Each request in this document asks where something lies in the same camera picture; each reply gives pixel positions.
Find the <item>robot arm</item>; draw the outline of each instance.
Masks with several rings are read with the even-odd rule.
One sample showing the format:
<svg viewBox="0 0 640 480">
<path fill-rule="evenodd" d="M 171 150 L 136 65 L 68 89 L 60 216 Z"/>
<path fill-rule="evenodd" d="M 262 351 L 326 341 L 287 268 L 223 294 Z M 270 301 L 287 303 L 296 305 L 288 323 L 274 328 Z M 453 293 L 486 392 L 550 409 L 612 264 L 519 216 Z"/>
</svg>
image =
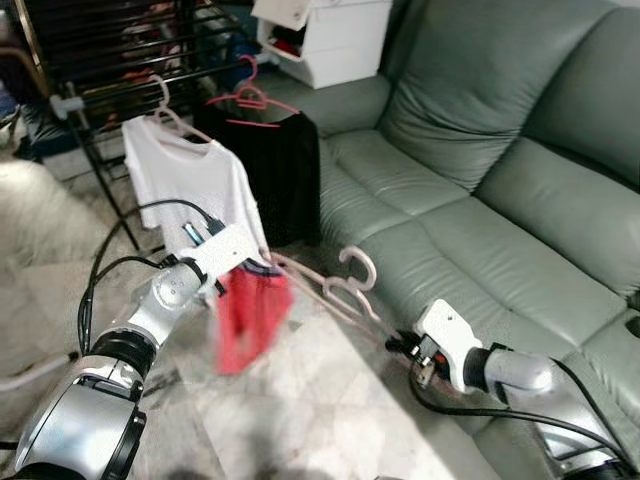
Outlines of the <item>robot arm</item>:
<svg viewBox="0 0 640 480">
<path fill-rule="evenodd" d="M 32 418 L 16 478 L 124 480 L 144 430 L 138 402 L 156 355 L 203 286 L 257 255 L 231 225 L 141 285 Z"/>
<path fill-rule="evenodd" d="M 423 368 L 435 369 L 461 392 L 483 390 L 510 410 L 551 417 L 584 429 L 609 445 L 575 430 L 534 423 L 559 478 L 598 476 L 620 470 L 622 449 L 580 381 L 562 364 L 541 355 L 504 348 L 487 350 L 469 324 L 444 300 L 437 300 L 416 324 L 420 343 L 411 355 Z"/>
</svg>

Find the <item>pink hanger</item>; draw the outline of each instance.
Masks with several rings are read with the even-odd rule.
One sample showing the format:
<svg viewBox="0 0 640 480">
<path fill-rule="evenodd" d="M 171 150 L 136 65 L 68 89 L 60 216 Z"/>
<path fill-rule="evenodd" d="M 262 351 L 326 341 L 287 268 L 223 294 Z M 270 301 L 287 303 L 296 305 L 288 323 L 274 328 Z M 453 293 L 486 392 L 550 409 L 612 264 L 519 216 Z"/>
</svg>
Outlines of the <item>pink hanger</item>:
<svg viewBox="0 0 640 480">
<path fill-rule="evenodd" d="M 361 328 L 372 338 L 374 338 L 375 335 L 373 334 L 374 332 L 370 330 L 371 326 L 375 326 L 377 329 L 376 331 L 379 329 L 384 332 L 387 337 L 396 337 L 395 330 L 390 325 L 382 321 L 380 316 L 374 311 L 373 307 L 369 303 L 369 300 L 367 300 L 367 297 L 364 295 L 364 292 L 367 292 L 374 287 L 378 274 L 371 258 L 369 258 L 369 256 L 360 248 L 355 245 L 344 248 L 340 251 L 339 259 L 341 263 L 345 263 L 352 258 L 363 263 L 367 270 L 367 278 L 364 281 L 360 281 L 353 277 L 348 277 L 346 280 L 341 277 L 324 277 L 309 267 L 306 267 L 279 253 L 267 251 L 261 251 L 261 253 L 265 260 L 271 262 L 273 266 L 279 267 L 279 270 L 287 278 L 295 282 L 305 293 L 318 300 L 343 320 L 347 320 L 350 323 L 355 324 L 355 326 Z M 317 283 L 322 287 L 322 294 L 319 294 L 300 277 L 304 277 L 307 280 Z M 360 309 L 358 310 L 357 308 L 354 308 L 352 305 L 336 295 L 333 292 L 335 289 L 341 289 L 346 294 L 351 295 Z"/>
<path fill-rule="evenodd" d="M 214 103 L 222 102 L 224 100 L 235 100 L 236 104 L 240 108 L 251 108 L 253 110 L 266 110 L 269 105 L 275 105 L 276 107 L 280 107 L 284 110 L 287 110 L 294 114 L 299 114 L 300 111 L 285 104 L 282 102 L 278 102 L 277 100 L 272 100 L 268 98 L 265 93 L 260 90 L 258 87 L 253 85 L 253 80 L 258 76 L 258 62 L 251 55 L 242 55 L 240 60 L 248 60 L 251 63 L 251 67 L 253 68 L 253 72 L 251 76 L 247 78 L 246 83 L 234 94 L 220 95 L 219 97 L 212 98 L 208 100 L 205 105 L 213 105 Z M 252 98 L 249 96 L 243 96 L 248 93 L 249 95 L 253 95 L 256 98 Z M 227 120 L 229 123 L 239 123 L 241 125 L 252 125 L 254 127 L 270 127 L 270 128 L 278 128 L 280 125 L 274 125 L 272 123 L 258 123 L 258 122 L 250 122 L 247 120 Z"/>
</svg>

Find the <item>white t-shirt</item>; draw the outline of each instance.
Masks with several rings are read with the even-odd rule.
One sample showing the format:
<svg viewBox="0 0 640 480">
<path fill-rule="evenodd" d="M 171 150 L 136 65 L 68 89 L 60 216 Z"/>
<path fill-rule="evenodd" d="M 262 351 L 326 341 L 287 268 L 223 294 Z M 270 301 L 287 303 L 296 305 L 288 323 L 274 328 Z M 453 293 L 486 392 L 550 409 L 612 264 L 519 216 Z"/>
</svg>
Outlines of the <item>white t-shirt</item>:
<svg viewBox="0 0 640 480">
<path fill-rule="evenodd" d="M 215 140 L 196 144 L 179 137 L 146 117 L 122 124 L 125 163 L 140 204 L 178 198 L 202 207 L 226 225 L 246 230 L 257 248 L 266 248 L 258 207 L 247 173 L 233 152 Z M 169 204 L 145 209 L 142 223 L 162 227 L 165 247 L 171 253 L 193 247 L 182 225 L 191 222 L 208 237 L 201 215 L 186 205 Z M 261 258 L 254 260 L 265 264 Z"/>
</svg>

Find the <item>sofa armrest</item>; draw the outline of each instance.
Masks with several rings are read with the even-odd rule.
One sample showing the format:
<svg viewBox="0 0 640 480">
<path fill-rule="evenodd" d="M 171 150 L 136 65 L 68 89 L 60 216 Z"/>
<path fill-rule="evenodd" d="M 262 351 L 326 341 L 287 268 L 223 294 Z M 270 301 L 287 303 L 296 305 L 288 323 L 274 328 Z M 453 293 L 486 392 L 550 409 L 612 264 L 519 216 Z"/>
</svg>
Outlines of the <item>sofa armrest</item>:
<svg viewBox="0 0 640 480">
<path fill-rule="evenodd" d="M 315 122 L 321 137 L 374 128 L 391 90 L 389 81 L 380 75 L 319 90 L 279 71 L 260 75 L 253 83 L 269 98 L 303 111 Z M 288 115 L 269 107 L 260 112 L 260 120 L 274 122 Z"/>
</svg>

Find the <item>plastic hanger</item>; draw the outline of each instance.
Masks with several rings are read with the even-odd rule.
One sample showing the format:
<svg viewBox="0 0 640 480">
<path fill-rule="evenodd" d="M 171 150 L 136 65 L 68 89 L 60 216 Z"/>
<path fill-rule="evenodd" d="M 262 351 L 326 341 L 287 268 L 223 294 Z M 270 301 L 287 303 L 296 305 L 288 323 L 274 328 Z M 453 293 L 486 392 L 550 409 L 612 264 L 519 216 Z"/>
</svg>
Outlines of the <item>plastic hanger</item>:
<svg viewBox="0 0 640 480">
<path fill-rule="evenodd" d="M 36 88 L 42 95 L 42 98 L 49 98 L 51 95 L 49 91 L 49 87 L 47 85 L 47 81 L 38 73 L 36 66 L 33 64 L 29 55 L 27 55 L 23 50 L 14 47 L 0 47 L 0 55 L 10 55 L 12 57 L 16 57 L 20 63 L 24 66 L 25 70 L 29 73 L 31 80 L 36 85 Z"/>
<path fill-rule="evenodd" d="M 185 136 L 187 133 L 190 133 L 204 140 L 207 143 L 210 143 L 213 141 L 211 137 L 209 137 L 208 135 L 205 135 L 200 130 L 193 128 L 187 122 L 182 120 L 176 112 L 174 112 L 169 108 L 171 95 L 169 94 L 169 87 L 167 87 L 167 84 L 164 82 L 162 77 L 160 77 L 159 75 L 150 75 L 149 81 L 156 82 L 160 86 L 160 89 L 162 90 L 162 100 L 160 100 L 160 104 L 158 105 L 158 108 L 156 108 L 153 112 L 153 119 L 155 120 L 156 123 L 162 124 L 162 115 L 166 115 L 171 120 L 173 120 L 173 123 L 175 123 L 178 129 L 177 133 L 181 137 Z"/>
<path fill-rule="evenodd" d="M 379 332 L 372 332 L 366 324 L 378 327 L 387 337 L 397 337 L 396 331 L 385 324 L 373 310 L 369 300 L 363 292 L 369 291 L 375 285 L 377 272 L 371 258 L 356 246 L 346 247 L 340 251 L 339 260 L 345 263 L 352 258 L 359 260 L 367 270 L 367 278 L 360 281 L 353 277 L 346 280 L 341 277 L 324 277 L 318 272 L 296 262 L 295 260 L 276 252 L 263 253 L 266 260 L 272 262 L 291 281 L 296 283 L 307 295 L 328 308 L 334 315 L 361 329 L 367 336 L 379 342 Z M 303 278 L 307 278 L 321 287 L 322 295 L 318 294 Z M 349 294 L 360 307 L 360 310 L 339 298 L 332 290 L 339 288 Z"/>
<path fill-rule="evenodd" d="M 251 76 L 249 76 L 249 78 L 245 81 L 245 84 L 236 93 L 220 95 L 219 97 L 212 98 L 211 100 L 208 100 L 205 105 L 213 105 L 214 103 L 222 102 L 225 100 L 235 100 L 236 105 L 238 105 L 240 108 L 266 110 L 269 105 L 274 105 L 296 115 L 300 113 L 300 110 L 297 110 L 292 106 L 287 105 L 286 103 L 278 102 L 277 100 L 268 98 L 262 90 L 253 85 L 253 80 L 258 76 L 258 62 L 253 56 L 242 55 L 240 57 L 240 60 L 248 60 L 251 63 L 251 67 L 253 68 L 253 72 L 251 73 Z M 267 128 L 278 128 L 280 126 L 272 123 L 258 123 L 248 120 L 229 119 L 227 120 L 227 122 Z"/>
</svg>

